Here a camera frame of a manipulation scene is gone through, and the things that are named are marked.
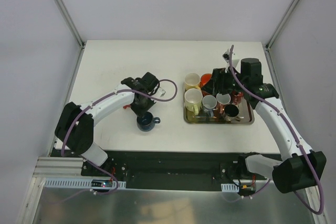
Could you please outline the bright orange mug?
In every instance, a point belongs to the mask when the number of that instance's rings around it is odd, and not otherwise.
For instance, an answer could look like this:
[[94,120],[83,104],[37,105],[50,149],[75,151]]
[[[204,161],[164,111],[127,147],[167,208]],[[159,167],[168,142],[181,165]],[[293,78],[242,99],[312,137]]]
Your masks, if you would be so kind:
[[200,78],[200,87],[203,87],[204,85],[206,85],[210,81],[211,77],[212,77],[211,73],[203,74]]

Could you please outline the grey-blue mug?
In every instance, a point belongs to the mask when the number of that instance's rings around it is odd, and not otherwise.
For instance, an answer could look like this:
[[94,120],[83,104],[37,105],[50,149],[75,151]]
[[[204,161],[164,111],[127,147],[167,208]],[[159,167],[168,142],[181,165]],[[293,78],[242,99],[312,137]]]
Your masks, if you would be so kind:
[[206,95],[202,99],[202,108],[203,111],[209,116],[214,116],[214,110],[217,107],[217,100],[213,95]]

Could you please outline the red mug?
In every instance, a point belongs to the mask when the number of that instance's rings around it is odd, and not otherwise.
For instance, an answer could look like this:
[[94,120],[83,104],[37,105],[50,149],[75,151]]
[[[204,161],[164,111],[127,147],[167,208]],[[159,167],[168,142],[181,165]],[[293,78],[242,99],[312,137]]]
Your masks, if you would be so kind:
[[242,92],[233,91],[232,92],[232,104],[239,105],[243,97],[244,97],[244,94]]

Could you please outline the blue ribbed mug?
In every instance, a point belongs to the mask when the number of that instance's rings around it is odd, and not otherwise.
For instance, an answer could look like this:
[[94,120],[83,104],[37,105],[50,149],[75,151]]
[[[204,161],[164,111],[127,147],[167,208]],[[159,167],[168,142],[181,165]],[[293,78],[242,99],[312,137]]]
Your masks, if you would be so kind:
[[137,127],[143,132],[151,131],[156,124],[161,123],[161,119],[153,116],[151,112],[146,112],[142,116],[138,116],[136,120]]

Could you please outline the yellow mug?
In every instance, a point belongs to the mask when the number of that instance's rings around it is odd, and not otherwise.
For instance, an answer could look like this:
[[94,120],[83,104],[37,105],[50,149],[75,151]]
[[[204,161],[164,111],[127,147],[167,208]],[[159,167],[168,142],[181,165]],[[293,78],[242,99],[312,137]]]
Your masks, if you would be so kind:
[[201,78],[198,74],[188,73],[184,78],[185,91],[192,89],[192,88],[200,90],[201,89],[199,85],[200,81],[201,81]]

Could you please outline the pale yellow-green mug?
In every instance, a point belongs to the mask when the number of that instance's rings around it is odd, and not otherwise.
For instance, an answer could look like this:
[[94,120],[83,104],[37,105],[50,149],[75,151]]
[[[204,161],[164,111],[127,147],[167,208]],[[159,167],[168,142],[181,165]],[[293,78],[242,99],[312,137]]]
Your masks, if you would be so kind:
[[203,95],[199,89],[188,89],[184,94],[184,103],[188,111],[198,115],[202,106]]

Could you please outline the pink mug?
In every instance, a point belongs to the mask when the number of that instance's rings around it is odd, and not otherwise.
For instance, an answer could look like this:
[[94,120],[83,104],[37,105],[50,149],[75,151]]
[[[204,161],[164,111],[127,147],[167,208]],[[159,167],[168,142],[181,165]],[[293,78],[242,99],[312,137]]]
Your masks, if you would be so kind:
[[223,115],[224,108],[230,104],[231,102],[231,96],[230,94],[220,94],[218,93],[216,95],[216,101],[217,101],[217,112],[219,115]]

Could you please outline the brown striped mug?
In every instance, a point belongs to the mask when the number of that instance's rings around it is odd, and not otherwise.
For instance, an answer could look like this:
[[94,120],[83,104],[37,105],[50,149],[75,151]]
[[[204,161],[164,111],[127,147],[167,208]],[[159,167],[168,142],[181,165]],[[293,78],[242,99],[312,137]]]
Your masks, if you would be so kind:
[[239,115],[239,108],[234,104],[228,104],[224,107],[223,119],[225,122],[231,122]]

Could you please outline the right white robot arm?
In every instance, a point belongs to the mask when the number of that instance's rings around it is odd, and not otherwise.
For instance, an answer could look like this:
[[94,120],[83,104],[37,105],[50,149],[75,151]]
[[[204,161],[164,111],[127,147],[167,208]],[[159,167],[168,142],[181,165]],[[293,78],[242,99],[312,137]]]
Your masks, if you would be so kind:
[[315,152],[296,130],[275,87],[264,83],[261,62],[257,58],[244,58],[237,71],[229,55],[223,57],[228,67],[215,68],[202,91],[210,94],[241,92],[266,123],[281,155],[281,160],[277,161],[254,152],[244,154],[238,160],[237,175],[242,179],[253,174],[270,178],[283,194],[312,186],[320,189],[326,156],[322,151]]

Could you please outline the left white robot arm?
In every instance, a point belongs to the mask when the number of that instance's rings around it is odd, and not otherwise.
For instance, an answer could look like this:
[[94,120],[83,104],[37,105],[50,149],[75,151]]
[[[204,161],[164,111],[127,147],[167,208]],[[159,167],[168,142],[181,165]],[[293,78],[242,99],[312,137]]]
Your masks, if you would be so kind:
[[152,95],[159,88],[160,82],[153,74],[147,72],[143,77],[133,79],[128,77],[113,91],[113,95],[99,102],[88,102],[76,105],[66,104],[55,129],[55,136],[66,141],[66,146],[76,155],[84,157],[93,163],[92,169],[99,176],[110,173],[111,164],[108,154],[93,140],[94,127],[106,116],[129,105],[136,114],[137,126],[141,131],[150,131],[159,123],[149,109],[154,106],[154,100],[133,93],[133,90]]

